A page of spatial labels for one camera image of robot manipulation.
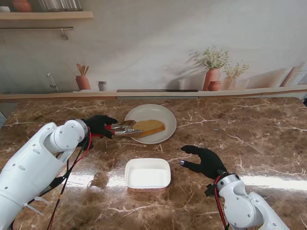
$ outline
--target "marble countertop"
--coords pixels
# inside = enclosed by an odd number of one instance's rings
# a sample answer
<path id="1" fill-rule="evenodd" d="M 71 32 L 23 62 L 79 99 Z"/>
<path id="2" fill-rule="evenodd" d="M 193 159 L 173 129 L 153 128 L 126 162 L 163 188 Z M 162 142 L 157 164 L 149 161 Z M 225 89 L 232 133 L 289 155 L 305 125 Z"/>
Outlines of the marble countertop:
<path id="1" fill-rule="evenodd" d="M 134 107 L 160 104 L 177 118 L 167 141 L 143 145 L 130 138 L 95 138 L 94 148 L 72 172 L 53 230 L 221 230 L 215 200 L 206 197 L 211 179 L 179 165 L 198 163 L 180 150 L 186 144 L 216 152 L 247 190 L 259 193 L 293 230 L 307 229 L 307 108 L 295 98 L 88 100 L 21 103 L 0 130 L 0 168 L 48 122 L 107 114 L 121 121 Z M 126 163 L 134 158 L 169 162 L 172 180 L 163 192 L 129 191 Z M 47 228 L 60 188 L 35 201 L 45 215 L 25 208 L 16 230 Z"/>

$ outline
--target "toast slice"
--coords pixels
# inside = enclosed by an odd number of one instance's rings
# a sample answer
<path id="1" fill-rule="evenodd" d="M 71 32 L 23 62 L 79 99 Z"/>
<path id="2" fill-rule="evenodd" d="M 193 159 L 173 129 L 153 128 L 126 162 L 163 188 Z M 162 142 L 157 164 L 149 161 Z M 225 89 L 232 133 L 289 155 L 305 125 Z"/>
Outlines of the toast slice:
<path id="1" fill-rule="evenodd" d="M 142 130 L 135 138 L 143 138 L 165 130 L 163 122 L 158 120 L 139 121 L 132 128 Z"/>

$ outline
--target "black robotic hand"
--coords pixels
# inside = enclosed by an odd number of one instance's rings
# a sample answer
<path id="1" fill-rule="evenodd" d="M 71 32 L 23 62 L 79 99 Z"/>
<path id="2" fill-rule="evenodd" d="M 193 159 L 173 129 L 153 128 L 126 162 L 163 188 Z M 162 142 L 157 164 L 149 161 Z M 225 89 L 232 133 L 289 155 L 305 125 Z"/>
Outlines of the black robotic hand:
<path id="1" fill-rule="evenodd" d="M 189 161 L 181 161 L 180 163 L 183 167 L 197 173 L 202 173 L 211 179 L 218 177 L 220 172 L 227 172 L 227 169 L 218 155 L 209 149 L 202 149 L 193 145 L 185 145 L 181 148 L 181 150 L 188 154 L 197 154 L 201 159 L 200 164 L 195 164 Z"/>
<path id="2" fill-rule="evenodd" d="M 92 134 L 102 134 L 103 136 L 112 139 L 112 133 L 109 130 L 106 130 L 105 125 L 116 124 L 118 121 L 107 115 L 95 115 L 87 120 L 83 120 L 85 124 L 90 128 Z M 78 147 L 83 146 L 83 150 L 86 150 L 88 147 L 89 138 L 84 138 L 78 144 Z"/>

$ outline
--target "red cable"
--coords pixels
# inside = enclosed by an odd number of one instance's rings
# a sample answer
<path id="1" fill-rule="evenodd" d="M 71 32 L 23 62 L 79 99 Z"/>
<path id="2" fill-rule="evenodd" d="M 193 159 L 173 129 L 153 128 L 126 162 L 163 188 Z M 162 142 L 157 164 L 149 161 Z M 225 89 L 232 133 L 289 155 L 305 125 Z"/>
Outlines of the red cable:
<path id="1" fill-rule="evenodd" d="M 87 146 L 87 149 L 86 151 L 83 153 L 83 155 L 76 161 L 76 163 L 78 163 L 79 161 L 82 160 L 82 158 L 86 155 L 86 153 L 88 152 L 90 146 L 91 146 L 91 142 L 92 142 L 92 133 L 90 131 L 90 140 L 89 140 L 89 143 L 88 143 L 88 146 Z"/>
<path id="2" fill-rule="evenodd" d="M 86 151 L 83 153 L 83 155 L 75 162 L 75 164 L 77 164 L 79 161 L 81 161 L 82 158 L 86 155 L 86 153 L 87 153 L 88 150 L 90 149 L 91 142 L 92 142 L 92 133 L 91 133 L 91 130 L 90 130 L 89 127 L 88 127 L 88 130 L 89 130 L 89 133 L 90 133 L 90 139 L 89 139 L 89 143 L 88 143 L 87 149 L 86 149 Z M 54 216 L 53 216 L 52 219 L 51 219 L 49 230 L 52 229 L 53 219 L 54 219 Z"/>
<path id="3" fill-rule="evenodd" d="M 215 185 L 217 185 L 217 183 L 219 182 L 221 177 L 222 176 L 218 176 L 218 178 L 215 180 L 215 183 L 214 183 Z M 219 200 L 219 197 L 218 197 L 217 188 L 214 188 L 214 190 L 215 190 L 215 200 L 216 200 L 216 203 L 217 203 L 217 206 L 218 206 L 218 209 L 219 209 L 219 213 L 220 213 L 224 228 L 226 228 L 227 225 L 226 225 L 226 221 L 225 221 L 225 218 L 224 218 L 224 215 L 223 215 L 223 210 L 222 210 L 222 207 L 221 207 L 221 204 L 220 204 L 220 200 Z"/>

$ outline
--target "white rectangular tray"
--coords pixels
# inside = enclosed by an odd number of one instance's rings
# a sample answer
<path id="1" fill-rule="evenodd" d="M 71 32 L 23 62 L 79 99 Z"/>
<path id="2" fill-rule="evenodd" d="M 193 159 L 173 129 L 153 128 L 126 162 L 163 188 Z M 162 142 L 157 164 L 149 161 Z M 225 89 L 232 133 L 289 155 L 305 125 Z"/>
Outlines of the white rectangular tray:
<path id="1" fill-rule="evenodd" d="M 165 188 L 171 182 L 171 170 L 163 159 L 133 159 L 126 165 L 125 182 L 135 189 Z"/>

